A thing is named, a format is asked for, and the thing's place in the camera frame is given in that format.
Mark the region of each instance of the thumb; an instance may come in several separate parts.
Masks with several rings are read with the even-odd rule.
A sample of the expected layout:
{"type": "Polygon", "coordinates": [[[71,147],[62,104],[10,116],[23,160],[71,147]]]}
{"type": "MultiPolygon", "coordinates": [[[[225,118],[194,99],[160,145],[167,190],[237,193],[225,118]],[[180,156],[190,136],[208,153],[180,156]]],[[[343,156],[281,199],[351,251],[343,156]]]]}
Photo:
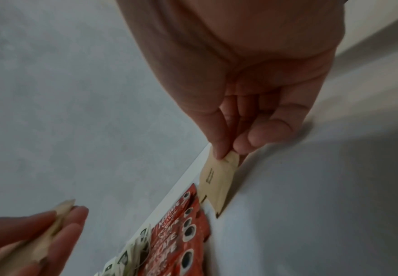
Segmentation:
{"type": "Polygon", "coordinates": [[[198,125],[213,145],[214,157],[224,158],[232,147],[232,140],[222,111],[217,108],[207,113],[191,110],[184,110],[184,112],[198,125]]]}

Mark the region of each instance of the brown paper packet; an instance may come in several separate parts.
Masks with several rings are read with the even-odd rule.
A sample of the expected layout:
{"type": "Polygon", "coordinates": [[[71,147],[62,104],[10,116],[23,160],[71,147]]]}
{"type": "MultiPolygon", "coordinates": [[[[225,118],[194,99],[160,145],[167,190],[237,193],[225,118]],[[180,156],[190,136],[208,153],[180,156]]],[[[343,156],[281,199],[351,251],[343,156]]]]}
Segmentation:
{"type": "Polygon", "coordinates": [[[239,160],[240,156],[234,151],[230,151],[224,159],[217,160],[213,148],[209,150],[208,159],[199,176],[198,195],[200,202],[208,198],[216,217],[222,212],[239,160]]]}
{"type": "Polygon", "coordinates": [[[33,262],[40,262],[48,255],[55,235],[60,231],[63,219],[70,213],[75,200],[65,201],[54,208],[55,222],[39,237],[22,241],[0,249],[0,276],[8,276],[33,262]]]}

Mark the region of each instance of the hand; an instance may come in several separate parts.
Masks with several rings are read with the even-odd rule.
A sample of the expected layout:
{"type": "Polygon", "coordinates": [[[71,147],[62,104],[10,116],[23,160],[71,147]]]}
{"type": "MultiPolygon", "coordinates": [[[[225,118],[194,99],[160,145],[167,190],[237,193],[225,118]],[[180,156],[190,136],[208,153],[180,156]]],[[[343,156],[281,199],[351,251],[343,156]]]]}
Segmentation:
{"type": "MultiPolygon", "coordinates": [[[[46,261],[30,264],[15,276],[58,276],[78,241],[89,210],[74,207],[63,222],[63,228],[49,247],[46,261]]],[[[56,213],[49,211],[28,217],[0,218],[0,248],[18,241],[35,238],[55,221],[56,213]]]]}
{"type": "Polygon", "coordinates": [[[246,155],[301,126],[344,35],[342,0],[117,0],[163,87],[246,155]]]}

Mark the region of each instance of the tea bag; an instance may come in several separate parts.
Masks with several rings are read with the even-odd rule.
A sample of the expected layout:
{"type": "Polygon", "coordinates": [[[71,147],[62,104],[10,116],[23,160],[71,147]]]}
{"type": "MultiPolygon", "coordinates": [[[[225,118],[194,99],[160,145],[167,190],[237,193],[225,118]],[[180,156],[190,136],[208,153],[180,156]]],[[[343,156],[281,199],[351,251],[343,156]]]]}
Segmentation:
{"type": "Polygon", "coordinates": [[[65,201],[54,208],[55,222],[39,237],[20,241],[0,250],[0,276],[7,276],[32,262],[39,262],[48,255],[54,236],[61,230],[63,219],[70,213],[75,200],[65,201]]]}
{"type": "Polygon", "coordinates": [[[208,159],[199,176],[198,195],[200,202],[208,198],[216,217],[222,212],[239,160],[240,156],[234,151],[230,151],[224,159],[217,160],[213,148],[209,150],[208,159]]]}

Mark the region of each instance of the gray floor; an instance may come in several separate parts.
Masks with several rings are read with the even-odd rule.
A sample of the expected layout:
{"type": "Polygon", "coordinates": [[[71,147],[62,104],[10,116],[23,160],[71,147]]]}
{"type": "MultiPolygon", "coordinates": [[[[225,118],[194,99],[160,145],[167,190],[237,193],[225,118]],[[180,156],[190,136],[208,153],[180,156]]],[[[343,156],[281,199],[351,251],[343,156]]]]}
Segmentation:
{"type": "Polygon", "coordinates": [[[111,0],[0,0],[0,216],[90,216],[64,275],[102,269],[205,147],[111,0]]]}

